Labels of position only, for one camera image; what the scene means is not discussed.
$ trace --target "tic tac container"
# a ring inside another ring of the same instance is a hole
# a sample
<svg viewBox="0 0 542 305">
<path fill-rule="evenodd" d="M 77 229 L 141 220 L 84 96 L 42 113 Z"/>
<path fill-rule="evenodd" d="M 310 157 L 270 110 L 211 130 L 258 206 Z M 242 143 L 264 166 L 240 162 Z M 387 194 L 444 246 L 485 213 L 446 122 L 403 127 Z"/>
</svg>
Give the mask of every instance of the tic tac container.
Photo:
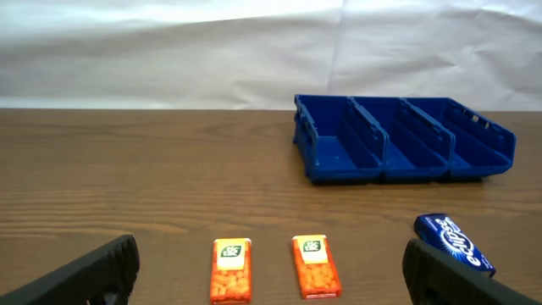
<svg viewBox="0 0 542 305">
<path fill-rule="evenodd" d="M 342 292 L 328 239 L 324 235 L 292 238 L 303 299 L 338 297 Z"/>
<path fill-rule="evenodd" d="M 251 301 L 251 244 L 248 238 L 214 241 L 211 304 Z"/>
<path fill-rule="evenodd" d="M 489 277 L 495 274 L 493 265 L 446 214 L 420 215 L 414 222 L 414 230 L 423 241 L 467 266 Z"/>
</svg>

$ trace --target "wooden tabletop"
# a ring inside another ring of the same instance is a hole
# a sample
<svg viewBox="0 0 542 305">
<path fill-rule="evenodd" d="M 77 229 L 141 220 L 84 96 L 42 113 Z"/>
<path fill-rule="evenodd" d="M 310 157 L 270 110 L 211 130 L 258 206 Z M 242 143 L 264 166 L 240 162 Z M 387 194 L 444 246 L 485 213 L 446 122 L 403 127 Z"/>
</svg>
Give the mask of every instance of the wooden tabletop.
<svg viewBox="0 0 542 305">
<path fill-rule="evenodd" d="M 291 237 L 325 234 L 337 304 L 409 304 L 412 223 L 448 213 L 542 301 L 542 113 L 486 113 L 517 136 L 514 166 L 482 182 L 313 186 L 289 111 L 2 110 L 0 294 L 123 234 L 137 304 L 207 304 L 213 240 L 252 239 L 253 304 L 302 304 Z"/>
</svg>

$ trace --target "blue bin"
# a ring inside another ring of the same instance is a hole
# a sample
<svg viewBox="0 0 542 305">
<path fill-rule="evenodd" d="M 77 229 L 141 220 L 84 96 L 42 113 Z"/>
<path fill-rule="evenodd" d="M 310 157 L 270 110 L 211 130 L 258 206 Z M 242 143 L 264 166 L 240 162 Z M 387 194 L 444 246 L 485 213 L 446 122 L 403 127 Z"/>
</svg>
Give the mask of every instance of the blue bin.
<svg viewBox="0 0 542 305">
<path fill-rule="evenodd" d="M 387 135 L 348 97 L 296 96 L 296 136 L 312 181 L 371 180 L 383 171 Z"/>
<path fill-rule="evenodd" d="M 449 98 L 296 95 L 296 135 L 313 182 L 433 180 L 505 172 L 516 138 Z"/>
<path fill-rule="evenodd" d="M 450 176 L 487 176 L 506 172 L 514 159 L 516 136 L 447 97 L 406 98 L 456 135 Z"/>
</svg>

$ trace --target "white sheet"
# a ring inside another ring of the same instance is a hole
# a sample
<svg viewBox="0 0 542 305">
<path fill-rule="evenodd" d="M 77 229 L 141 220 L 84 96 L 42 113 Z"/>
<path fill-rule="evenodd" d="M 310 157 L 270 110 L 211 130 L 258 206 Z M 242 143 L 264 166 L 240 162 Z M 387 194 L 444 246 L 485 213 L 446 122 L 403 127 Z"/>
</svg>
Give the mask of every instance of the white sheet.
<svg viewBox="0 0 542 305">
<path fill-rule="evenodd" d="M 296 93 L 542 110 L 532 0 L 4 0 L 0 107 L 292 109 Z"/>
</svg>

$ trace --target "blue package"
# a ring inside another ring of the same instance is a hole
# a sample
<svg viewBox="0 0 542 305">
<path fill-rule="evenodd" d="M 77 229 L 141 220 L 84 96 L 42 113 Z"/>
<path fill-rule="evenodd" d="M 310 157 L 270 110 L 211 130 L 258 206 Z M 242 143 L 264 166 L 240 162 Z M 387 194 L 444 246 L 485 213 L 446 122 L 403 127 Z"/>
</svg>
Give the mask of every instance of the blue package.
<svg viewBox="0 0 542 305">
<path fill-rule="evenodd" d="M 416 234 L 429 245 L 450 254 L 456 260 L 492 277 L 495 268 L 444 213 L 420 215 L 414 222 Z"/>
</svg>

